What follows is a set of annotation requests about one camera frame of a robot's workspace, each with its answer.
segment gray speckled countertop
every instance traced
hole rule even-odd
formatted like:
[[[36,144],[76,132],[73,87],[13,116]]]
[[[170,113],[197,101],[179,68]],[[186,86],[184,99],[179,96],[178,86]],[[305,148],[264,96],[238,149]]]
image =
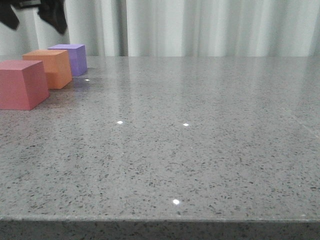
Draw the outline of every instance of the gray speckled countertop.
[[[88,57],[35,109],[0,110],[0,219],[319,222],[319,66]]]

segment foam block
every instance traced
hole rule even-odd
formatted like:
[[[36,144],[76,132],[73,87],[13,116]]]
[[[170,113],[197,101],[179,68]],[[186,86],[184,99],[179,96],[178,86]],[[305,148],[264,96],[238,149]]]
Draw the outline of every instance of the foam block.
[[[68,50],[72,76],[84,74],[87,68],[86,47],[83,44],[58,44],[48,48],[49,50]]]
[[[35,50],[24,54],[22,58],[43,61],[49,89],[62,89],[72,81],[67,50]]]
[[[31,110],[48,97],[42,61],[0,62],[0,109]]]

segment curtain fold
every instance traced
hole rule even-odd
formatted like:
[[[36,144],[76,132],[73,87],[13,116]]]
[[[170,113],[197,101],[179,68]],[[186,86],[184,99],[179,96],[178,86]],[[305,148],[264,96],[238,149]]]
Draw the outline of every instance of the curtain fold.
[[[320,0],[65,0],[58,34],[36,9],[0,24],[0,55],[85,44],[92,56],[320,55]]]

